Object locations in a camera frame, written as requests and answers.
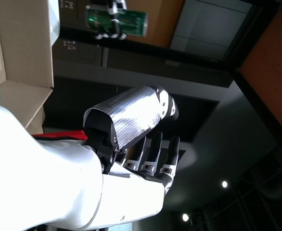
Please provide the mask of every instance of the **screw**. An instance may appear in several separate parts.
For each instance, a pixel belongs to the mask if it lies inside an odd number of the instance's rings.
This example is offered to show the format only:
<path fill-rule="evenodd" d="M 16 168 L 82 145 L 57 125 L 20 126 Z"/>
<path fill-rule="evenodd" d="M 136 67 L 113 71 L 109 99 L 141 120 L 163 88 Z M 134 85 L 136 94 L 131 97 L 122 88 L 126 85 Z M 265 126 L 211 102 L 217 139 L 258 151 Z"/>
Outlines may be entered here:
<path fill-rule="evenodd" d="M 118 148 L 118 146 L 115 147 L 115 148 L 113 148 L 113 150 L 114 150 L 116 153 L 118 153 L 118 152 L 120 151 L 120 149 Z"/>

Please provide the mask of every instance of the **soda can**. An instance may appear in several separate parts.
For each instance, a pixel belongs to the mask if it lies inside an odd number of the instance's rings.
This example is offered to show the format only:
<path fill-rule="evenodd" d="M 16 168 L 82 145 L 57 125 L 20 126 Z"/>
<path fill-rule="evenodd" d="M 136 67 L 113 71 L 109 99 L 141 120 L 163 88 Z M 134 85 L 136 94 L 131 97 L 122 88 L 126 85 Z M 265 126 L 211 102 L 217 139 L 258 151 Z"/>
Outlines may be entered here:
<path fill-rule="evenodd" d="M 126 35 L 146 36 L 148 14 L 140 11 L 118 9 L 116 14 L 121 32 Z M 114 17 L 110 15 L 106 7 L 98 5 L 86 6 L 86 24 L 93 32 L 104 31 L 107 34 L 115 34 Z"/>

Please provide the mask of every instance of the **red object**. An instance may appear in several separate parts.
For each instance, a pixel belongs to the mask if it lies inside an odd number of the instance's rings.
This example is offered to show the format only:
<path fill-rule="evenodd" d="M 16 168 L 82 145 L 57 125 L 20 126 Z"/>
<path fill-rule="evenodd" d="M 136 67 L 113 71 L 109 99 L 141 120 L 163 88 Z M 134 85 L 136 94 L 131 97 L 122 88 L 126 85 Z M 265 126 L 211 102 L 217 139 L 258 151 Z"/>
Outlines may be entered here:
<path fill-rule="evenodd" d="M 63 132 L 54 132 L 54 133 L 47 133 L 47 134 L 39 134 L 39 135 L 33 135 L 33 137 L 51 137 L 51 138 L 57 138 L 57 137 L 73 137 L 79 140 L 86 141 L 88 137 L 84 134 L 82 130 L 79 131 L 63 131 Z"/>

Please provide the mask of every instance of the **silver tape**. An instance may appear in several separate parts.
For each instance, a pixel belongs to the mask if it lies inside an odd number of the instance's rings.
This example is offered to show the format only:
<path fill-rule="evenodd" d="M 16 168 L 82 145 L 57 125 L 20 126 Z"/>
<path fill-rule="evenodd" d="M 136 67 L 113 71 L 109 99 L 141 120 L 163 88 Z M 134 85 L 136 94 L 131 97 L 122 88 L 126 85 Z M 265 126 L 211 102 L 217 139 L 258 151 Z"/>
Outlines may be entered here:
<path fill-rule="evenodd" d="M 156 92 L 147 86 L 130 89 L 88 109 L 83 125 L 92 109 L 111 117 L 120 149 L 149 128 L 153 129 L 161 119 L 161 105 Z"/>

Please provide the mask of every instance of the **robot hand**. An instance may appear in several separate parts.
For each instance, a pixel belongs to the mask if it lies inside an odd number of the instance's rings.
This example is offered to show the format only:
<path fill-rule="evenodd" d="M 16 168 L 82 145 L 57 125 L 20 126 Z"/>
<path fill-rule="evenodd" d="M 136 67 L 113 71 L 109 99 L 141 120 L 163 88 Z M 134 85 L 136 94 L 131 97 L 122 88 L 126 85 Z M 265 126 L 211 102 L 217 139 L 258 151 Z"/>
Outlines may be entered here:
<path fill-rule="evenodd" d="M 0 230 L 50 224 L 84 231 L 159 213 L 175 176 L 179 138 L 170 141 L 159 174 L 161 132 L 140 161 L 145 136 L 177 116 L 164 89 L 131 89 L 85 112 L 86 141 L 38 141 L 0 106 Z"/>

